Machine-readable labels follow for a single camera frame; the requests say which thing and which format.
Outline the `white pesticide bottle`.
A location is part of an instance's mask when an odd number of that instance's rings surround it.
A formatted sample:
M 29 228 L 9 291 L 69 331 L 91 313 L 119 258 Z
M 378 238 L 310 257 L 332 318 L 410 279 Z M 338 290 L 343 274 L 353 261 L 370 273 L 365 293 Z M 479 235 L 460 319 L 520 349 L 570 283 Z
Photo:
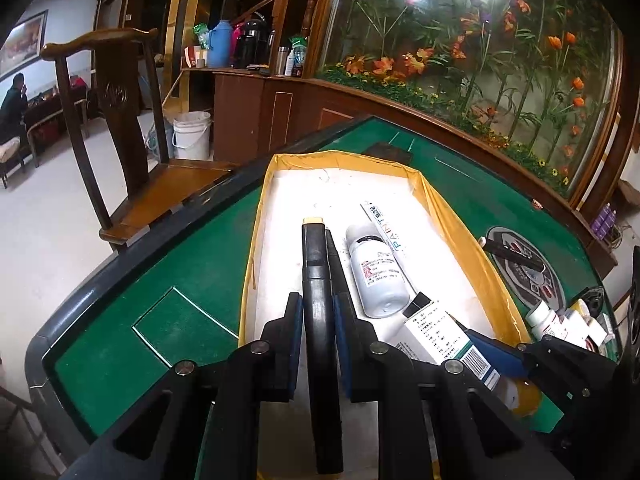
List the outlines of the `white pesticide bottle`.
M 528 315 L 525 317 L 525 322 L 536 341 L 541 341 L 544 336 L 559 339 L 566 337 L 566 327 L 563 325 L 562 318 L 544 301 L 529 310 Z

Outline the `white blue medicine box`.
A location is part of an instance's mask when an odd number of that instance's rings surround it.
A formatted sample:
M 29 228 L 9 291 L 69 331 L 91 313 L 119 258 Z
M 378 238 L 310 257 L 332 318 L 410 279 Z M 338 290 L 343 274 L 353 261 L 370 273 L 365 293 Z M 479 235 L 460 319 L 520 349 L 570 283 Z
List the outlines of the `white blue medicine box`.
M 474 330 L 462 328 L 438 302 L 419 292 L 401 311 L 399 325 L 383 340 L 413 360 L 434 365 L 458 360 L 487 388 L 500 375 L 524 378 L 525 367 L 511 351 Z

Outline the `white pill bottle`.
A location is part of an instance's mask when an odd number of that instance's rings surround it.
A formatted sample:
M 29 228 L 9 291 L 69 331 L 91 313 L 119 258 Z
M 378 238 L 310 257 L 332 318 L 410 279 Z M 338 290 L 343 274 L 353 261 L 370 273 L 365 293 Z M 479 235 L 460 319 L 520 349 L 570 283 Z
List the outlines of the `white pill bottle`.
M 396 259 L 373 223 L 346 230 L 349 264 L 362 310 L 368 318 L 387 318 L 410 301 Z

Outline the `black marker pen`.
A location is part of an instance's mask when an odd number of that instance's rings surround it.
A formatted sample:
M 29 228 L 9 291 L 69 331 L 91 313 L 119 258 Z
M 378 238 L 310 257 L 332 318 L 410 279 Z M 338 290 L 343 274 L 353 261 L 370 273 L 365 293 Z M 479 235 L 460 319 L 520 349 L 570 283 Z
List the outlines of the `black marker pen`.
M 510 261 L 512 263 L 516 263 L 519 266 L 525 266 L 526 268 L 532 269 L 536 272 L 541 273 L 544 270 L 544 264 L 535 257 L 527 257 L 526 255 L 522 255 L 519 252 L 514 252 L 509 247 L 501 245 L 494 240 L 490 240 L 487 237 L 480 236 L 478 239 L 478 244 L 480 247 L 484 249 L 485 252 L 489 252 L 491 255 L 494 255 L 499 258 L 503 258 L 506 261 Z

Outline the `mahjong table centre panel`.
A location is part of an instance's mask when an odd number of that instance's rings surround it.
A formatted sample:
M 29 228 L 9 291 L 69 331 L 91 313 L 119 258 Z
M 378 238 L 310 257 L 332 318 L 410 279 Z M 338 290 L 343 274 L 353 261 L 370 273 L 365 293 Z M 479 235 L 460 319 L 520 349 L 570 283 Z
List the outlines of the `mahjong table centre panel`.
M 527 310 L 541 301 L 556 313 L 566 308 L 558 274 L 527 238 L 504 226 L 493 226 L 484 235 L 482 244 L 503 281 Z

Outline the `purple bottles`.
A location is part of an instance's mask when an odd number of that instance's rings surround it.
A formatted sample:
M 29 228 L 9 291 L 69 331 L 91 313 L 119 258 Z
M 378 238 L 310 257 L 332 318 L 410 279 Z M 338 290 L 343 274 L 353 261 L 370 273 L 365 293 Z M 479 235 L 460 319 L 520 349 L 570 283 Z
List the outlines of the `purple bottles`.
M 604 240 L 611 231 L 616 220 L 616 210 L 612 208 L 610 203 L 606 203 L 597 215 L 597 218 L 591 223 L 591 231 L 598 240 Z

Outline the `gold lined storage box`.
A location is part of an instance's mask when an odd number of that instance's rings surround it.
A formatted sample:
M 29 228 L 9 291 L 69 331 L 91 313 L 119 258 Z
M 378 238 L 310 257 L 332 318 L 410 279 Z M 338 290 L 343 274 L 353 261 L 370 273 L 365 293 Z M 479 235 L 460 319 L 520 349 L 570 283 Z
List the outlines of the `gold lined storage box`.
M 458 359 L 488 388 L 500 382 L 468 330 L 528 341 L 514 300 L 471 232 L 418 170 L 328 151 L 271 159 L 260 194 L 240 335 L 258 336 L 300 292 L 302 225 L 326 222 L 348 304 L 376 336 L 418 361 Z

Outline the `white toothpaste box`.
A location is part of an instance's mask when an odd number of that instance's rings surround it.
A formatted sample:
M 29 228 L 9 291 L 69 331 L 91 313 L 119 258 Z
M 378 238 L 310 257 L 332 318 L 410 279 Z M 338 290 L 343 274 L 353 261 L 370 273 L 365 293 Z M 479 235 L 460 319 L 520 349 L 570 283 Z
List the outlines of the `white toothpaste box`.
M 393 222 L 390 222 L 390 219 L 386 217 L 384 212 L 378 208 L 375 203 L 370 200 L 365 200 L 360 203 L 360 207 L 367 218 L 374 224 L 375 229 L 378 230 L 384 242 L 390 246 L 400 270 L 405 275 L 406 281 L 412 284 L 412 273 L 409 266 L 410 252 L 408 252 L 407 244 L 401 236 L 401 232 L 396 229 Z

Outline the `black phone on table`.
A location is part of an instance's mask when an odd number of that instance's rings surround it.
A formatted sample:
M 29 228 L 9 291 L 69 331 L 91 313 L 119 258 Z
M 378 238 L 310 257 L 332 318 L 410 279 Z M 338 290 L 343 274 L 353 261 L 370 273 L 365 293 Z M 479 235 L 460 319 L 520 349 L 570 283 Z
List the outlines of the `black phone on table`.
M 386 142 L 378 142 L 370 145 L 363 152 L 363 155 L 389 160 L 390 162 L 399 162 L 406 166 L 410 166 L 412 162 L 412 154 L 409 151 Z

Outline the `white plastic bucket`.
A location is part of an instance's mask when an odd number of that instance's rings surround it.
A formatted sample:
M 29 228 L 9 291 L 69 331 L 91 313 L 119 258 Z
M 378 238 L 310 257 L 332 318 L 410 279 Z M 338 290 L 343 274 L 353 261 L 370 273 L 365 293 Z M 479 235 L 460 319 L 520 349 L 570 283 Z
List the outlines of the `white plastic bucket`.
M 175 158 L 187 160 L 206 160 L 210 154 L 210 126 L 212 118 L 209 112 L 187 112 L 177 115 L 172 123 L 172 147 Z

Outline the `flower display window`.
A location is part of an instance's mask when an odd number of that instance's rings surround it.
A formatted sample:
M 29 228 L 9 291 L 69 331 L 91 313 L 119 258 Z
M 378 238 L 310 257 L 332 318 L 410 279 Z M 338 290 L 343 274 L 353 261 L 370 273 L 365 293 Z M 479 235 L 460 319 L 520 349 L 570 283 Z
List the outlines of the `flower display window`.
M 318 75 L 469 133 L 566 197 L 619 60 L 599 0 L 333 0 Z

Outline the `wooden chair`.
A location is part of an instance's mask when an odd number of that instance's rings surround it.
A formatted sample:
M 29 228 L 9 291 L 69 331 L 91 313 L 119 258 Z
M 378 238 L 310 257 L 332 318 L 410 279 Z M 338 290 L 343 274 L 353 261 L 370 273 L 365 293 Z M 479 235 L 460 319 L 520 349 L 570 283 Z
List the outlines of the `wooden chair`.
M 87 32 L 65 44 L 46 44 L 41 57 L 55 66 L 58 95 L 66 121 L 70 143 L 89 200 L 99 220 L 99 237 L 115 252 L 122 252 L 142 230 L 171 214 L 192 197 L 211 188 L 228 176 L 231 162 L 171 158 L 160 102 L 160 85 L 152 53 L 157 29 L 145 32 L 136 28 L 108 28 Z M 94 175 L 81 132 L 76 105 L 70 96 L 70 73 L 67 59 L 90 51 L 96 69 L 96 94 L 99 108 L 111 135 L 127 196 L 109 212 Z M 139 116 L 138 54 L 150 80 L 150 93 L 160 161 L 149 167 L 148 151 L 143 140 Z

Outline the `blue thermos jug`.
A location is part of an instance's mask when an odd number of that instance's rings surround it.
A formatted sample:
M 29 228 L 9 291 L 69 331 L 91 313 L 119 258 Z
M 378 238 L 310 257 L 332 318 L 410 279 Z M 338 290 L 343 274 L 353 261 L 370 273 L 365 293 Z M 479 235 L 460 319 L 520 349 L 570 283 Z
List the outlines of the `blue thermos jug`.
M 230 63 L 233 28 L 229 21 L 220 20 L 208 34 L 207 66 L 224 68 Z

